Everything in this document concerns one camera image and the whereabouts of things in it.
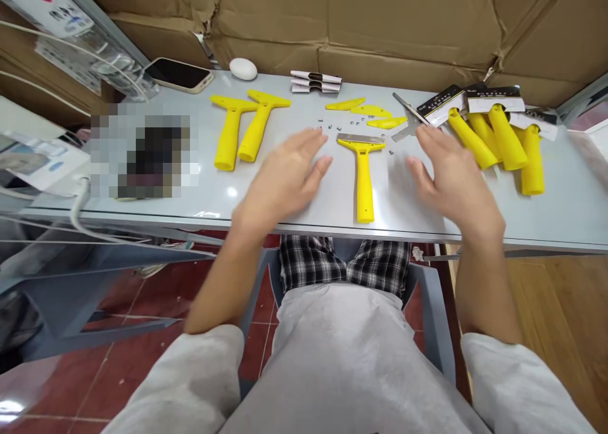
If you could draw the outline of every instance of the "white egg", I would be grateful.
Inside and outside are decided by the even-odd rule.
[[[258,75],[258,69],[252,61],[244,58],[232,59],[230,62],[230,71],[239,79],[252,80]]]

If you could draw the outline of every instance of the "right hand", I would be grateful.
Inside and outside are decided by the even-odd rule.
[[[456,223],[464,240],[502,242],[505,220],[472,152],[435,127],[420,125],[416,136],[435,176],[431,179],[418,158],[407,159],[422,200]]]

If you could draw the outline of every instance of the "plaid shorts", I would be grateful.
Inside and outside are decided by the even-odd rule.
[[[403,299],[410,247],[409,242],[365,239],[357,254],[344,262],[336,256],[332,238],[281,236],[283,292],[307,285],[349,282]]]

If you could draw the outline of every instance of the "chair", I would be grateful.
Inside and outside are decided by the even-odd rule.
[[[78,236],[61,236],[78,240]],[[83,327],[96,319],[97,306],[124,269],[151,264],[204,260],[194,252],[128,245],[33,244],[9,258],[0,272],[0,295],[23,293],[36,309],[42,326],[19,353],[23,362],[127,339],[175,323],[162,319],[109,329]],[[31,267],[38,266],[32,274]]]
[[[361,239],[334,238],[336,255],[343,261],[351,260],[361,243]],[[264,255],[269,266],[270,284],[277,306],[281,306],[284,296],[281,284],[281,263],[279,250],[269,249]],[[422,291],[422,324],[424,329],[424,355],[439,369],[444,377],[456,385],[456,367],[452,348],[452,337],[443,303],[439,273],[435,268],[410,264],[405,280],[406,303],[410,300],[416,284]]]

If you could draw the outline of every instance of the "white table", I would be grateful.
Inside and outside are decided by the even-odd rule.
[[[190,230],[226,229],[231,224],[232,210],[243,198],[272,148],[306,126],[322,125],[324,132],[329,134],[329,141],[319,155],[333,156],[333,165],[312,204],[279,224],[278,233],[460,241],[461,235],[455,224],[426,208],[416,197],[414,180],[405,165],[405,157],[420,157],[431,175],[432,166],[414,137],[407,137],[399,143],[390,138],[404,125],[383,131],[367,126],[366,115],[325,109],[326,104],[334,101],[366,97],[365,104],[379,105],[394,117],[400,117],[404,110],[392,97],[393,92],[414,106],[430,98],[432,93],[344,84],[338,97],[319,93],[291,94],[288,77],[260,75],[253,82],[243,82],[233,78],[229,72],[216,71],[214,74],[214,81],[200,94],[190,95],[163,88],[150,105],[129,107],[129,112],[140,119],[147,113],[190,114],[194,139],[189,152],[191,163],[182,164],[182,178],[197,185],[182,187],[176,198],[129,202],[92,198],[83,209],[85,222]],[[209,97],[217,94],[248,99],[246,92],[249,89],[290,99],[291,107],[276,108],[270,114],[255,163],[238,160],[235,171],[218,171],[213,160],[226,111],[212,105]],[[253,116],[253,112],[243,114],[241,139]],[[340,133],[338,127],[342,133],[386,136],[386,148],[371,153],[369,157],[376,215],[375,222],[371,224],[358,224],[355,220],[355,154],[336,143],[336,136]],[[505,244],[546,250],[608,252],[608,193],[570,143],[563,127],[554,143],[542,142],[541,150],[545,168],[544,195],[520,195],[518,174],[497,167],[486,172],[488,185],[507,221]],[[22,213],[64,219],[68,217],[72,201],[43,194]]]

